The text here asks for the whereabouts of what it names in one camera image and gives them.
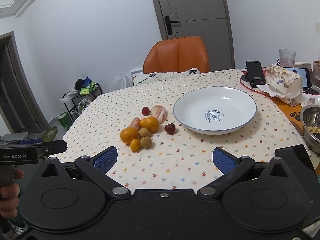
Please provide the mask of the person's left hand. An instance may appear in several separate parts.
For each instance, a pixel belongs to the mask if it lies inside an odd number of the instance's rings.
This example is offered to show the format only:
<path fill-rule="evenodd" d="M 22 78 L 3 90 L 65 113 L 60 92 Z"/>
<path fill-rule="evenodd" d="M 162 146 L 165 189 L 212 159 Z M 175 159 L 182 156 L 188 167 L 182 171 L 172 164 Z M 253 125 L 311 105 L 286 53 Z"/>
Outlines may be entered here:
<path fill-rule="evenodd" d="M 1 203 L 0 210 L 1 216 L 8 219 L 14 219 L 17 216 L 17 207 L 19 204 L 18 195 L 20 187 L 15 180 L 20 180 L 24 177 L 24 172 L 16 168 L 16 175 L 14 181 L 8 185 L 1 187 Z"/>

